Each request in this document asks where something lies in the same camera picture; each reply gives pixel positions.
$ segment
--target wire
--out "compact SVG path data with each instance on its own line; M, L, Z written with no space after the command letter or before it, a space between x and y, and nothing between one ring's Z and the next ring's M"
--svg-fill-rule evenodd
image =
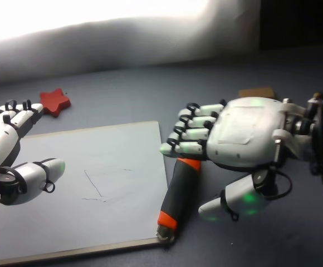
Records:
M282 197L285 197L288 195L291 190L293 189L293 182L291 181L290 177L286 175L284 172L275 170L274 171L276 174L279 174L280 176L285 177L289 181L289 188L286 190L284 193L278 194L278 195L273 195L273 196L264 196L266 200L276 200L276 199L281 199Z

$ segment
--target red star-shaped block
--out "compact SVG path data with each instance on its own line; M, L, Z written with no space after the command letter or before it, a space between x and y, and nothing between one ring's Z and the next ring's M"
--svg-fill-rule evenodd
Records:
M70 99L63 95L62 89L58 88L51 93L40 93L40 103L43 104L44 113L57 118L60 111L71 106Z

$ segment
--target table surface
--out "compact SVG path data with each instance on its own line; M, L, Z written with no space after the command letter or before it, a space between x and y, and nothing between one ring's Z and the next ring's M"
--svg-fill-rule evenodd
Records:
M57 119L44 116L30 134L157 120L165 140L186 103L231 100L240 89L262 86L271 86L279 99L289 97L305 105L314 92L323 91L323 49L278 51L233 63L147 67L10 85L0 87L0 100L39 101L39 92L61 87L72 106ZM165 159L168 182L174 162ZM199 194L195 196L198 204L242 175L211 162L202 168ZM151 248L29 266L323 266L320 178L311 176L304 162L289 160L283 171L293 179L293 192L288 197L237 223L203 221L195 207L168 252Z

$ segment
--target white board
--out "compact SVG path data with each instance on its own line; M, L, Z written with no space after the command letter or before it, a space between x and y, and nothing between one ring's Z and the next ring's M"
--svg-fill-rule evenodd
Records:
M64 159L52 194L0 204L0 260L155 237L167 191L156 121L27 136L14 163Z

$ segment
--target robotic hand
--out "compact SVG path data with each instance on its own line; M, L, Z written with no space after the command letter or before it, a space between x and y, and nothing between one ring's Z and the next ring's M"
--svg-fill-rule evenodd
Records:
M42 191L52 193L54 183L65 170L65 163L59 159L11 167L20 151L20 139L42 115L43 106L31 104L30 100L22 105L8 100L4 106L0 106L0 203L3 205L28 202Z
M278 168L288 157L310 162L312 174L323 181L323 93L314 94L306 108L289 99L246 97L206 106L189 103L178 117L162 154L249 172L199 208L206 219L227 213L236 221L286 196L292 183ZM278 192L276 174L288 179L285 192Z

